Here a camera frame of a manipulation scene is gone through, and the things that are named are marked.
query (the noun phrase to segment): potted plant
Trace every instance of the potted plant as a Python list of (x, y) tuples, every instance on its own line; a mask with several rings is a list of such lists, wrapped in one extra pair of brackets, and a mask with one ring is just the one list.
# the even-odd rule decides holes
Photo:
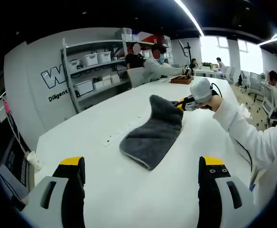
[(212, 65), (212, 63), (206, 63), (206, 62), (202, 63), (202, 66), (204, 66), (204, 67), (211, 67), (211, 65)]

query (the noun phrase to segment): window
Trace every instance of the window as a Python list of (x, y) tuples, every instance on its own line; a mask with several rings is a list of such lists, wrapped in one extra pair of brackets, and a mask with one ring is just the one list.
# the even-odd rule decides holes
[(244, 40), (238, 40), (240, 50), (241, 70), (253, 72), (256, 74), (263, 73), (262, 51), (259, 46)]
[(223, 64), (230, 66), (230, 55), (226, 37), (200, 37), (202, 61), (217, 64), (220, 57)]

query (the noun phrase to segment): wooden tray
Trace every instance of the wooden tray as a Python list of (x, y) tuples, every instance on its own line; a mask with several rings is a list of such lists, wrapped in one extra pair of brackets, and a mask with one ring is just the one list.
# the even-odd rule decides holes
[(178, 76), (175, 78), (172, 78), (170, 80), (171, 83), (175, 83), (175, 84), (186, 84), (188, 85), (190, 83), (190, 77), (188, 76)]

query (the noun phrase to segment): ceiling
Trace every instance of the ceiling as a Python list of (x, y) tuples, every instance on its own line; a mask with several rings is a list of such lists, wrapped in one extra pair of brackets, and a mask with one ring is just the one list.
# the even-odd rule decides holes
[[(246, 0), (182, 0), (205, 35), (259, 43), (275, 34), (274, 26)], [(127, 27), (171, 39), (198, 37), (195, 26), (174, 0), (97, 0), (65, 6), (16, 5), (0, 8), (0, 66), (16, 45), (57, 32), (88, 27)], [(277, 45), (264, 49), (277, 54)]]

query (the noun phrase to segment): gray chair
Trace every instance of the gray chair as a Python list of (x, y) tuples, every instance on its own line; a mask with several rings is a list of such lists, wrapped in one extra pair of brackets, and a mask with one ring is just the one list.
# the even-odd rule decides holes
[(264, 85), (262, 84), (262, 75), (250, 73), (248, 94), (264, 96)]
[(262, 108), (266, 112), (270, 121), (277, 122), (277, 100), (274, 96), (274, 88), (272, 86), (266, 85), (264, 90), (265, 96)]
[(244, 90), (241, 89), (242, 93), (244, 93), (249, 86), (249, 77), (248, 77), (249, 75), (250, 75), (249, 72), (243, 71), (243, 70), (241, 71), (242, 85), (240, 87), (244, 89)]
[(234, 83), (234, 73), (235, 73), (235, 67), (229, 67), (229, 69), (227, 69), (226, 71), (226, 79), (228, 81), (229, 84), (233, 84)]
[(144, 73), (144, 68), (143, 67), (139, 67), (139, 68), (133, 68), (133, 69), (129, 69), (127, 70), (130, 82), (132, 84), (132, 87), (138, 87), (140, 85), (143, 84), (144, 82), (144, 77), (143, 77), (143, 73)]
[(258, 96), (261, 96), (261, 98), (259, 98), (258, 100), (263, 100), (264, 97), (264, 84), (262, 83), (262, 76), (255, 74), (255, 73), (250, 73), (250, 78), (249, 78), (249, 86), (247, 89), (247, 94), (254, 94), (254, 99), (253, 99), (253, 103), (248, 104), (248, 102), (246, 102), (246, 104), (248, 105), (248, 108), (251, 109), (251, 107), (253, 105), (255, 105), (256, 103), (256, 99), (258, 98)]

